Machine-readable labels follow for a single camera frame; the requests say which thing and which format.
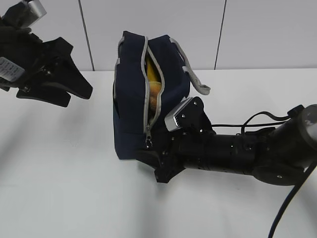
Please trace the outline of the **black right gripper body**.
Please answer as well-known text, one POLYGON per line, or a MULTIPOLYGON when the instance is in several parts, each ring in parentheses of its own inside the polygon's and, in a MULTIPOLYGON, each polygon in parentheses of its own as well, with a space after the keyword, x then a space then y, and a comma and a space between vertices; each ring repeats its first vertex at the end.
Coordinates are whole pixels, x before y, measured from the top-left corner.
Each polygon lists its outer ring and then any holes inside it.
POLYGON ((235 173, 235 136, 179 130, 160 140, 160 172, 185 169, 235 173))

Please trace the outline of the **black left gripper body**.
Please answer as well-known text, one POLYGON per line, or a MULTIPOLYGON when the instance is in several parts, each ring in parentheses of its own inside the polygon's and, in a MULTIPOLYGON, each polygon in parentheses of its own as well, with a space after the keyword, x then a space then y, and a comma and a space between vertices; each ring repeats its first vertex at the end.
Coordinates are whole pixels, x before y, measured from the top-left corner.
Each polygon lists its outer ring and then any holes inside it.
POLYGON ((0 28, 0 88, 23 88, 55 58, 71 58, 73 46, 62 37, 42 41, 31 29, 0 28))

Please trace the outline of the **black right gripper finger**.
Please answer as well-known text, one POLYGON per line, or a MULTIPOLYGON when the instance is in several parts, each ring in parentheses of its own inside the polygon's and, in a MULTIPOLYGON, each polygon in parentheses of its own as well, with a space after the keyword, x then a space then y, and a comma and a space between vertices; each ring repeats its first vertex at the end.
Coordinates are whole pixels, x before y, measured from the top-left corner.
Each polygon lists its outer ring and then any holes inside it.
POLYGON ((155 150, 153 148, 138 149, 135 152, 136 160, 142 162, 154 169, 163 168, 165 165, 164 150, 155 150))
POLYGON ((160 167, 154 171, 154 174, 158 183, 169 183, 172 178, 184 170, 184 167, 160 167))

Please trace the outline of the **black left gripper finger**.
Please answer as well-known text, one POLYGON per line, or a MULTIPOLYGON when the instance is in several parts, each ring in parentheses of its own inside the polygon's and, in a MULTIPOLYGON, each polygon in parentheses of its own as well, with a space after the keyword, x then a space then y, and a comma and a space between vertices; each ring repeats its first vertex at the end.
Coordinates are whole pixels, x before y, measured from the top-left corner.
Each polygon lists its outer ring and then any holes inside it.
POLYGON ((71 93, 82 99, 90 99, 93 87, 80 73, 72 58, 55 58, 45 67, 43 87, 51 87, 71 93))
POLYGON ((70 102, 71 96, 58 88, 53 87, 24 87, 19 89, 16 97, 18 99, 37 100, 56 106, 66 108, 70 102))

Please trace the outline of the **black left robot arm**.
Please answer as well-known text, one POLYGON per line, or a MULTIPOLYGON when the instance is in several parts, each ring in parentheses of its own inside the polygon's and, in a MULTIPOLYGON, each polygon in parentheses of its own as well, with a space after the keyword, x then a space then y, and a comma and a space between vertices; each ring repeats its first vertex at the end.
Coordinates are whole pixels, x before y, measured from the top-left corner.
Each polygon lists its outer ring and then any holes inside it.
POLYGON ((38 0, 21 0, 0 18, 0 88, 18 99, 66 108, 71 95, 90 99, 93 88, 76 67, 62 37, 42 41, 31 26, 46 15, 38 0))

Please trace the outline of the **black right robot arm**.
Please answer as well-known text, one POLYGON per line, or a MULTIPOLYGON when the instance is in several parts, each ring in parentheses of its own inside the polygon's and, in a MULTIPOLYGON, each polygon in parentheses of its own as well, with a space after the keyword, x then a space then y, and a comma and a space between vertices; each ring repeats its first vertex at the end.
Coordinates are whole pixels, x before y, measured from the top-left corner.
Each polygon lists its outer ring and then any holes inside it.
POLYGON ((203 107, 182 111, 190 121, 173 132, 153 133, 153 145, 136 152, 137 160, 167 183, 185 169, 253 176, 280 186, 295 185, 317 160, 317 107, 297 106, 279 127, 217 134, 203 107))

